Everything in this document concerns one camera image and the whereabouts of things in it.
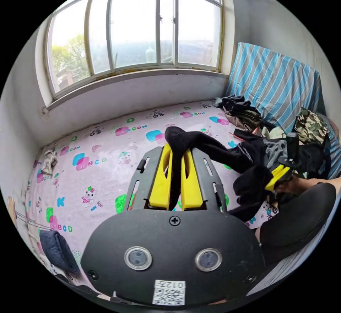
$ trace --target window frame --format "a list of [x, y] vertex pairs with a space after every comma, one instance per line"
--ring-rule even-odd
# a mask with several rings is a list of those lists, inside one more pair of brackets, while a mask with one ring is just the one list
[[[173, 62], [161, 62], [160, 61], [160, 24], [159, 21], [156, 20], [156, 56], [157, 61], [155, 63], [143, 63], [143, 64], [135, 64], [130, 66], [124, 66], [120, 68], [114, 68], [113, 63], [113, 56], [112, 56], [112, 44], [111, 44], [111, 30], [110, 30], [110, 12], [111, 12], [111, 4], [112, 0], [108, 0], [107, 3], [107, 16], [106, 16], [106, 39], [107, 39], [107, 52], [108, 52], [108, 59], [109, 59], [109, 66], [110, 70], [106, 70], [104, 72], [95, 74], [93, 70], [92, 65], [92, 59], [91, 59], [91, 52], [90, 52], [90, 45], [89, 45], [89, 17], [90, 17], [90, 9], [91, 9], [91, 2], [92, 0], [87, 1], [86, 11], [85, 11], [85, 19], [84, 19], [84, 45], [85, 45], [85, 55], [86, 55], [86, 61], [87, 66], [89, 70], [90, 76], [87, 78], [84, 78], [78, 82], [75, 82], [71, 84], [70, 86], [65, 87], [64, 89], [61, 89], [60, 91], [56, 92], [54, 85], [57, 84], [57, 77], [56, 72], [53, 67], [52, 63], [52, 32], [53, 32], [53, 26], [54, 26], [54, 20], [56, 18], [56, 15], [66, 8], [76, 4], [77, 2], [82, 0], [74, 0], [70, 2], [69, 4], [66, 4], [64, 7], [61, 7], [54, 11], [48, 18], [47, 27], [45, 30], [44, 35], [44, 67], [48, 79], [49, 88], [53, 97], [53, 100], [56, 101], [63, 96], [67, 95], [68, 93], [71, 93], [75, 91], [78, 88], [85, 87], [88, 84], [91, 84], [96, 81], [100, 81], [112, 76], [117, 76], [120, 74], [130, 73], [130, 72], [137, 72], [137, 71], [145, 71], [145, 70], [153, 70], [153, 69], [199, 69], [199, 70], [205, 70], [205, 71], [213, 71], [213, 72], [221, 72], [221, 57], [222, 57], [222, 48], [223, 48], [223, 39], [224, 39], [224, 12], [223, 12], [223, 1], [220, 0], [220, 2], [217, 2], [215, 0], [205, 0], [209, 3], [212, 3], [219, 7], [220, 9], [220, 27], [219, 27], [219, 33], [220, 37], [218, 40], [218, 47], [217, 47], [217, 67], [215, 66], [207, 66], [202, 64], [192, 64], [192, 63], [179, 63], [178, 62], [178, 21], [176, 21], [174, 25], [174, 47], [173, 47]], [[178, 18], [178, 1], [175, 0], [175, 18]], [[159, 6], [160, 6], [160, 0], [156, 0], [156, 11], [155, 16], [158, 18], [160, 15], [159, 13]]]

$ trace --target window sill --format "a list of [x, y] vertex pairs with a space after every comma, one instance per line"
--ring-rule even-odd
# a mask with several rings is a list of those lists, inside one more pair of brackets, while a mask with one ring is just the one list
[[220, 77], [224, 79], [228, 79], [228, 75], [222, 74], [219, 72], [214, 71], [206, 71], [206, 70], [195, 70], [195, 69], [154, 69], [154, 70], [144, 70], [144, 71], [136, 71], [130, 72], [126, 74], [120, 74], [112, 77], [108, 77], [99, 81], [95, 81], [89, 83], [85, 86], [75, 89], [70, 93], [67, 93], [63, 97], [53, 101], [50, 105], [46, 106], [46, 111], [50, 111], [59, 105], [65, 103], [66, 101], [91, 91], [93, 89], [106, 86], [109, 84], [114, 84], [122, 81], [132, 80], [132, 79], [139, 79], [141, 77], [151, 77], [151, 76], [167, 76], [167, 75], [203, 75], [203, 76], [212, 76], [212, 77]]

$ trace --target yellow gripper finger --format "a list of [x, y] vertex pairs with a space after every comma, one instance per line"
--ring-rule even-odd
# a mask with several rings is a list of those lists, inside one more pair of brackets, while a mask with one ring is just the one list
[[171, 193], [172, 177], [172, 158], [172, 150], [168, 144], [165, 144], [155, 174], [152, 191], [149, 196], [149, 204], [152, 207], [160, 207], [166, 210], [168, 210], [169, 208], [169, 196]]
[[182, 210], [200, 208], [203, 203], [190, 150], [185, 152], [181, 160], [181, 202]]
[[280, 180], [288, 171], [290, 170], [289, 167], [284, 167], [283, 165], [279, 165], [272, 171], [273, 178], [268, 182], [265, 189], [268, 191], [273, 191], [274, 186], [278, 180]]

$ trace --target tree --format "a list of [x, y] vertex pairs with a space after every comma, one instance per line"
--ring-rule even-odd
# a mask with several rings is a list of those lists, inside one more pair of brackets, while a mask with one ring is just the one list
[[74, 82], [89, 76], [82, 34], [70, 39], [64, 46], [52, 46], [52, 60], [55, 72], [70, 73]]

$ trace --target blue striped pillow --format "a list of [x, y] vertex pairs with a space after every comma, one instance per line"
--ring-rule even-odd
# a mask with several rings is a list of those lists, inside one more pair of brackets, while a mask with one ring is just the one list
[[238, 43], [225, 96], [244, 95], [262, 118], [291, 132], [301, 107], [324, 112], [320, 74], [291, 57]]

